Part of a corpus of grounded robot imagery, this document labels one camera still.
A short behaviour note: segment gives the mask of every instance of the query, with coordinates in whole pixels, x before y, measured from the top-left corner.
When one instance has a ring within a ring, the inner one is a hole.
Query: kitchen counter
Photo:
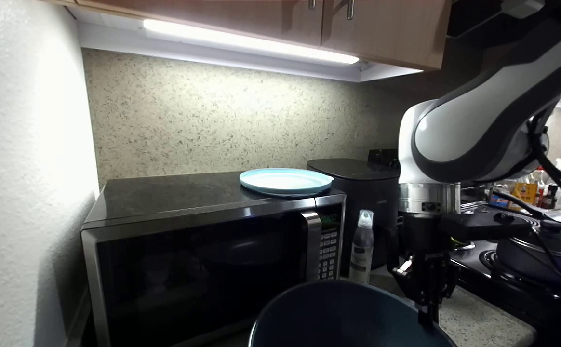
[[[371,283],[402,297],[387,270],[373,271]],[[456,287],[452,298],[444,300],[440,327],[458,347],[527,347],[537,337],[533,325],[464,287]],[[248,337],[250,331],[244,331],[207,347],[246,347]]]

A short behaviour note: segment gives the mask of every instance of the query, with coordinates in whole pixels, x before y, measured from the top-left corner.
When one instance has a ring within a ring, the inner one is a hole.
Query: under-cabinet light
[[[207,27],[194,27],[184,23],[171,23],[171,21],[157,21],[157,19],[146,19],[144,27],[153,32],[171,34],[186,40],[200,40],[200,42],[211,42],[219,46],[234,46],[244,50],[257,50],[257,52],[273,52],[279,56],[294,56],[294,57],[306,57],[306,59],[319,59],[319,61],[331,61],[331,63],[344,63],[352,65],[358,63],[358,56],[321,50],[313,46],[302,46],[302,44],[290,44],[280,40],[267,40],[259,36],[246,36],[238,32],[225,32],[215,30]]]

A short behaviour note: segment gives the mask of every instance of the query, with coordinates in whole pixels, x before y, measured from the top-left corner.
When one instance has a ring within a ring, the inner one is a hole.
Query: wooden cabinet
[[[63,5],[76,5],[76,0],[43,0],[43,2],[53,2],[53,3],[63,3]]]
[[[452,0],[49,0],[306,42],[361,59],[440,69]]]
[[[363,59],[440,69],[452,0],[327,0],[323,46]]]
[[[321,44],[323,0],[78,0],[78,3]]]

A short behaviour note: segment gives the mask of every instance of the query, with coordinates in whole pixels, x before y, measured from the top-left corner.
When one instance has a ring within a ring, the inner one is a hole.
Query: microwave
[[[111,179],[82,227],[101,347],[201,345],[340,273],[346,194],[273,198],[240,173]]]

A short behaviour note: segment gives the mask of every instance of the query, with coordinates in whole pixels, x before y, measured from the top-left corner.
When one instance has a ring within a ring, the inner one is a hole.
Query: black bowl
[[[423,325],[400,297],[352,281],[315,281],[279,295],[252,329],[250,347],[454,347]]]

